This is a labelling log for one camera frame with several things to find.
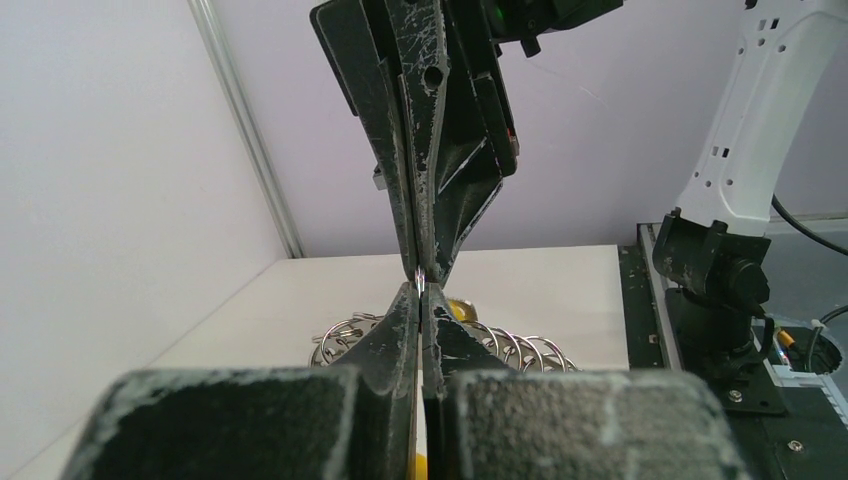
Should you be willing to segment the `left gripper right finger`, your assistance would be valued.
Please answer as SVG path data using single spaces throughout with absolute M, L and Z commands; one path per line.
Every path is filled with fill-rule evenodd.
M 745 479 L 717 398 L 662 369 L 520 372 L 421 290 L 432 479 Z

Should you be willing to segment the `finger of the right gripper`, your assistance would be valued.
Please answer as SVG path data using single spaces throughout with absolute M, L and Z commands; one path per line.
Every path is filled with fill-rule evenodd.
M 392 67 L 373 38 L 372 18 L 385 3 L 326 1 L 313 8 L 310 22 L 349 107 L 364 128 L 383 175 L 405 274 L 418 264 L 414 221 L 406 184 L 403 116 L 394 91 Z
M 460 247 L 517 169 L 514 122 L 478 1 L 390 1 L 397 51 L 402 258 L 445 285 Z

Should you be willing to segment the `yellow tag key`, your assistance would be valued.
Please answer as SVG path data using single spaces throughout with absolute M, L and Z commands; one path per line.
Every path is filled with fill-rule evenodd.
M 449 298 L 448 304 L 452 315 L 458 322 L 472 324 L 479 321 L 476 307 L 472 303 L 462 299 Z

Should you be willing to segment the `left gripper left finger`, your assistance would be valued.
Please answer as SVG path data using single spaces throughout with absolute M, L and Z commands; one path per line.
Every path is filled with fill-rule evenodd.
M 65 479 L 409 479 L 415 472 L 419 294 L 313 368 L 169 368 L 118 378 Z

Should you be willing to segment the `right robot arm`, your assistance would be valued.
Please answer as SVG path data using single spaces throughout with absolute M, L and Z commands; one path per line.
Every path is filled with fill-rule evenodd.
M 534 56 L 542 34 L 588 23 L 615 1 L 326 1 L 310 22 L 388 189 L 402 262 L 444 285 L 459 248 L 517 168 L 498 65 L 504 43 Z M 730 412 L 782 415 L 764 360 L 775 323 L 762 269 L 790 145 L 838 41 L 843 1 L 749 1 L 733 69 L 694 171 L 661 224 L 654 270 L 673 283 L 671 361 Z

